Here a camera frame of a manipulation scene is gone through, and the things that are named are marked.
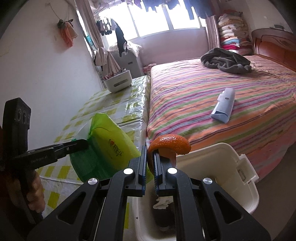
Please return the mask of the person left hand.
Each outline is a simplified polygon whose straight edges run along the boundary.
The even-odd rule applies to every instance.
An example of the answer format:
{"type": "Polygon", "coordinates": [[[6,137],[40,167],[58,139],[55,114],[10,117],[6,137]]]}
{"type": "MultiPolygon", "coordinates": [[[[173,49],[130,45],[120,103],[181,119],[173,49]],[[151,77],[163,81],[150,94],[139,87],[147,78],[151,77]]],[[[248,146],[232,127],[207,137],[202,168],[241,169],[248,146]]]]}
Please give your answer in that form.
{"type": "MultiPolygon", "coordinates": [[[[33,172],[33,179],[29,186],[29,191],[26,193],[28,207],[32,211],[42,213],[45,210],[44,192],[40,176],[36,171],[33,172]]],[[[19,180],[8,177],[6,179],[6,187],[12,203],[15,206],[20,206],[22,192],[19,180]]]]}

